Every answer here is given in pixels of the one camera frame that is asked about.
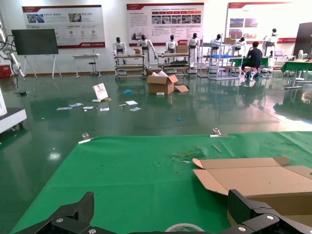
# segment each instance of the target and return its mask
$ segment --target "dark shirt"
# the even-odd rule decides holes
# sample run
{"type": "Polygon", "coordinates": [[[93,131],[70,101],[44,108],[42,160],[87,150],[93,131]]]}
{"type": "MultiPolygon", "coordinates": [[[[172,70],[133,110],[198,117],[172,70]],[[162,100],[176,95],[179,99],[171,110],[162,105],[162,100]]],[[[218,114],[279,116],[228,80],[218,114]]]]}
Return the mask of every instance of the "dark shirt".
{"type": "Polygon", "coordinates": [[[247,57],[250,57],[250,65],[252,67],[258,68],[261,66],[262,52],[258,48],[250,50],[247,54],[247,57]]]}

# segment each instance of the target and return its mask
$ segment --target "white wall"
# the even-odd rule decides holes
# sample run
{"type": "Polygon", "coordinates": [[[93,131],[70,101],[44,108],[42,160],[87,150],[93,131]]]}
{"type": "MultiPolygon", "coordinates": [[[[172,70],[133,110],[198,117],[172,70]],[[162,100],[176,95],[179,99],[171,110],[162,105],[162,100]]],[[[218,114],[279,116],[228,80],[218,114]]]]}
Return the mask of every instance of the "white wall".
{"type": "MultiPolygon", "coordinates": [[[[224,33],[226,25],[227,6],[229,2],[239,2],[247,0],[171,0],[170,2],[205,2],[204,9],[204,41],[212,38],[212,35],[224,33]]],[[[307,1],[300,0],[306,6],[307,1]]],[[[2,13],[6,34],[11,33],[11,29],[25,29],[26,25],[23,18],[22,6],[45,6],[45,5],[102,5],[104,32],[106,48],[95,48],[100,53],[101,60],[98,70],[112,71],[114,70],[112,57],[112,44],[116,37],[120,37],[128,44],[127,40],[127,3],[165,3],[166,0],[0,0],[0,10],[2,13]]],[[[310,7],[303,7],[302,11],[307,11],[310,7]]],[[[308,12],[296,13],[294,17],[302,17],[302,22],[310,20],[308,12]]],[[[292,53],[293,48],[289,44],[278,44],[276,49],[288,50],[288,54],[292,53]]],[[[92,49],[59,49],[58,64],[62,72],[73,72],[75,66],[73,63],[73,55],[89,54],[92,49]]],[[[163,52],[163,46],[157,46],[156,51],[163,52]]],[[[18,60],[23,64],[24,58],[18,56],[18,60]]],[[[37,73],[52,72],[52,56],[30,56],[29,60],[33,64],[37,73]]],[[[80,71],[90,71],[88,61],[79,62],[80,71]]]]}

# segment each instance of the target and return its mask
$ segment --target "screw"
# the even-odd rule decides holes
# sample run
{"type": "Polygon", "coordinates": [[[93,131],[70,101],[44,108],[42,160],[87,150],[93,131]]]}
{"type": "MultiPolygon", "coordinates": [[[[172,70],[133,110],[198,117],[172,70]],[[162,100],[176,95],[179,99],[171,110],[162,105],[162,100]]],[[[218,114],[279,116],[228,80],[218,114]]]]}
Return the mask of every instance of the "screw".
{"type": "Polygon", "coordinates": [[[245,231],[246,231],[246,229],[243,228],[243,227],[239,227],[238,229],[239,229],[241,232],[245,232],[245,231]]]}

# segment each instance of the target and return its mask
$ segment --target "display board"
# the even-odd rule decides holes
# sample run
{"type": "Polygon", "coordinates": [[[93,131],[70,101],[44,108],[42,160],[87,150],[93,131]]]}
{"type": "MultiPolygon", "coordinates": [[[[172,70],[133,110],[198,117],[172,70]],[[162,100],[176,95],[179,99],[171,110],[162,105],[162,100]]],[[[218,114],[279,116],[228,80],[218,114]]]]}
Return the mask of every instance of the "display board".
{"type": "Polygon", "coordinates": [[[54,29],[58,48],[105,47],[101,5],[22,8],[27,29],[54,29]]]}
{"type": "Polygon", "coordinates": [[[128,40],[136,46],[144,34],[153,45],[165,45],[170,35],[179,45],[197,33],[202,37],[204,3],[127,4],[128,40]]]}
{"type": "Polygon", "coordinates": [[[54,29],[12,30],[18,55],[56,55],[59,53],[54,29]]]}
{"type": "Polygon", "coordinates": [[[276,28],[278,43],[295,43],[299,22],[290,17],[295,9],[291,2],[230,2],[226,36],[232,39],[244,36],[248,44],[262,43],[276,28]]]}

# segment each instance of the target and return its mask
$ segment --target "white table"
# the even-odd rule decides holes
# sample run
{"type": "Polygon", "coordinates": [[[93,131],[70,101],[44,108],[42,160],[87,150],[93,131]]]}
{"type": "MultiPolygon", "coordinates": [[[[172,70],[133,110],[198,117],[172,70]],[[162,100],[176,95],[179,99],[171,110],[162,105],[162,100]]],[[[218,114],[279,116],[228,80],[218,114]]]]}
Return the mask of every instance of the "white table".
{"type": "MultiPolygon", "coordinates": [[[[98,57],[100,56],[100,54],[89,54],[89,55],[74,55],[74,62],[75,62],[75,67],[76,67],[76,78],[79,78],[80,76],[78,75],[78,68],[77,68],[77,63],[76,61],[78,59],[97,59],[97,63],[99,64],[99,60],[98,57]]],[[[101,77],[101,72],[98,71],[98,77],[101,77]]]]}

